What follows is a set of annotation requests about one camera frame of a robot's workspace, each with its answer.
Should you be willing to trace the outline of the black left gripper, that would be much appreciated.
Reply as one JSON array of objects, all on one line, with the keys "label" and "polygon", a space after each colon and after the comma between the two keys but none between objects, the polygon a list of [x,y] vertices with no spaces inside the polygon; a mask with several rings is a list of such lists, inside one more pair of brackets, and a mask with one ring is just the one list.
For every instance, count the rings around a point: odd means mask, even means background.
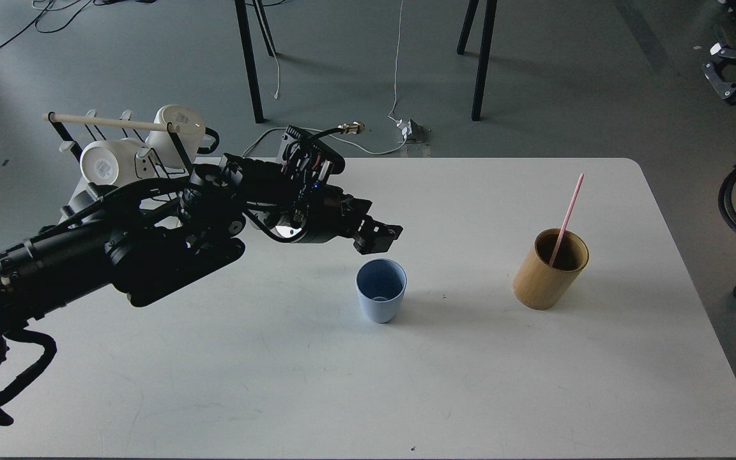
[{"label": "black left gripper", "polygon": [[277,235],[291,243],[324,243],[337,236],[353,238],[359,254],[386,253],[403,227],[368,216],[372,201],[347,194],[328,183],[342,174],[344,157],[322,139],[333,134],[360,134],[364,125],[339,125],[319,133],[289,126],[282,135],[277,162],[290,186],[289,207],[268,219]]}]

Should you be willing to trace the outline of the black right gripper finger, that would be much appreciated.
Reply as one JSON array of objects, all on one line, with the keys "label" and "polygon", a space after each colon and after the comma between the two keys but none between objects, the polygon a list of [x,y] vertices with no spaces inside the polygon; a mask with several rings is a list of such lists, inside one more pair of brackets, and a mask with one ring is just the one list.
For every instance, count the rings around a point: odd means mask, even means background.
[{"label": "black right gripper finger", "polygon": [[718,97],[728,105],[736,105],[736,81],[723,76],[728,65],[736,65],[736,49],[726,43],[716,42],[710,47],[710,57],[701,64],[701,70]]}]

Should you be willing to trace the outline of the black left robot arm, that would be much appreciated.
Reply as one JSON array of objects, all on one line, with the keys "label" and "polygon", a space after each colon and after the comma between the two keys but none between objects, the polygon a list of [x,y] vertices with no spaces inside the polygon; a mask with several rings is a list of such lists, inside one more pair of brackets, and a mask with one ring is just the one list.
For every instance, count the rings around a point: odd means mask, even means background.
[{"label": "black left robot arm", "polygon": [[236,262],[251,222],[280,243],[353,240],[385,253],[403,228],[370,216],[371,202],[328,183],[342,155],[322,139],[357,134],[358,123],[321,133],[289,127],[276,161],[225,154],[222,165],[187,167],[183,178],[128,185],[90,183],[58,224],[0,253],[0,426],[4,410],[47,369],[58,347],[29,320],[111,285],[145,307]]}]

